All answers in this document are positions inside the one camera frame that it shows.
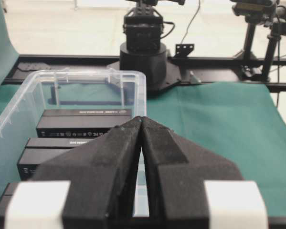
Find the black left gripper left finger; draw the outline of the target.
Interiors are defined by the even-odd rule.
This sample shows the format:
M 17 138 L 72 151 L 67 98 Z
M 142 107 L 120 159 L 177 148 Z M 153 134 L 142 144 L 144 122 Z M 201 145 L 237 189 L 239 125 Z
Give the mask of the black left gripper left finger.
M 141 124 L 137 116 L 37 167 L 33 181 L 70 181 L 64 228 L 109 229 L 132 218 Z

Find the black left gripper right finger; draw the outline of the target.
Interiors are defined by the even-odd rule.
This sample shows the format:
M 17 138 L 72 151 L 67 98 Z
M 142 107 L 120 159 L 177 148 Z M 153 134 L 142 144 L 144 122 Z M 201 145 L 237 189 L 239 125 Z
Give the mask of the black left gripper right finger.
M 160 229 L 207 229 L 205 180 L 243 180 L 238 166 L 168 127 L 142 118 L 150 217 Z

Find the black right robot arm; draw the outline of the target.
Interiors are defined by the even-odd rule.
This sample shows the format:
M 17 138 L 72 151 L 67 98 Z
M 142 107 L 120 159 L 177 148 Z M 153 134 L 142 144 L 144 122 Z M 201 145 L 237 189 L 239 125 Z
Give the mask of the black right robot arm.
M 154 8 L 157 0 L 136 0 L 125 16 L 123 33 L 126 42 L 120 46 L 121 70 L 141 71 L 154 64 L 166 64 L 166 46 L 161 42 L 175 29 L 175 23 L 164 21 Z

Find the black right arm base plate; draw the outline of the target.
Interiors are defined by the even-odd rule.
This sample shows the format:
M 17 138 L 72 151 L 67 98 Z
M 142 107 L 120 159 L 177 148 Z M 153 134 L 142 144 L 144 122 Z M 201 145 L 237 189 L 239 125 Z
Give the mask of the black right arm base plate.
M 131 50 L 124 42 L 120 46 L 119 61 L 107 68 L 123 71 L 137 71 L 145 74 L 147 93 L 157 94 L 180 85 L 180 67 L 167 57 L 167 48 L 161 43 L 158 50 Z

